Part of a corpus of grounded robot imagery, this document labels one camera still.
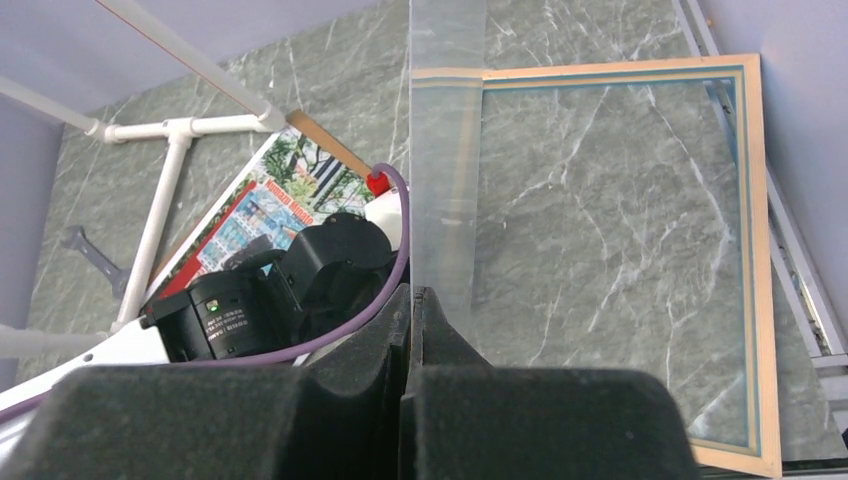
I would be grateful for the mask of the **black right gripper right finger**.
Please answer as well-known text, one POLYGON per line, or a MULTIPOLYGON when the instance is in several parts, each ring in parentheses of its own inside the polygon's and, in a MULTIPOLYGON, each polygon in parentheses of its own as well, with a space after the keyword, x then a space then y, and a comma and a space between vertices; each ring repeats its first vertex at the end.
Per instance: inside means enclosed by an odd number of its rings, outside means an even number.
POLYGON ((412 298, 404 479, 697 479, 669 391, 638 370, 496 367, 412 298))

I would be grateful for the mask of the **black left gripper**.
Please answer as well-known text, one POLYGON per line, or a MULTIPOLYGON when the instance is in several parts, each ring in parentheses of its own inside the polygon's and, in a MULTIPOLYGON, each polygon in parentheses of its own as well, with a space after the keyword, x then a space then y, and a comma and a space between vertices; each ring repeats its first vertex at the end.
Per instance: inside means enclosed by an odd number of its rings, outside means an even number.
POLYGON ((300 231, 287 249, 256 253, 232 270, 250 276, 260 311, 287 348, 329 333, 370 305, 397 254, 377 225, 337 213, 300 231))

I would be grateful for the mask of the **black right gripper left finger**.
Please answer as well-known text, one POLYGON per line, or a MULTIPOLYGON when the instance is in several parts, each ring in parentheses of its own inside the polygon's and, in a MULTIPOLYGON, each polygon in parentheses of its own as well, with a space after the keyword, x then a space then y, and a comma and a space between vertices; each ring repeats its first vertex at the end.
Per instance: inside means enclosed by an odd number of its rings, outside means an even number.
POLYGON ((5 479, 394 479, 411 290, 305 367, 101 367, 61 381, 5 479))

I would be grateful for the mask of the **wooden picture frame with glass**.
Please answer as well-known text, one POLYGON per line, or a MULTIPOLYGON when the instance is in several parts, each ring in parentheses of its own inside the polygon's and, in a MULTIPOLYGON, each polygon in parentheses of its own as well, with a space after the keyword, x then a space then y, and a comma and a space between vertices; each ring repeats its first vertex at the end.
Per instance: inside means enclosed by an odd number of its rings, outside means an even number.
POLYGON ((412 275, 488 360, 624 367, 783 472, 760 61, 668 1, 410 5, 412 275))

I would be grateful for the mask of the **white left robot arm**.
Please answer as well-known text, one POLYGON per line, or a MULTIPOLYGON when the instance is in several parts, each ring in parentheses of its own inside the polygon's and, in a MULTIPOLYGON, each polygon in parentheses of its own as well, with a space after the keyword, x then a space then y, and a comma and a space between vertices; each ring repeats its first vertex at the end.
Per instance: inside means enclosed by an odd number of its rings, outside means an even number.
POLYGON ((1 454, 9 457, 40 405, 69 376, 96 368, 297 363, 365 326, 398 287, 410 257, 411 219, 382 223, 338 213, 286 249, 257 253, 155 300, 148 312, 85 353, 1 396, 1 454))

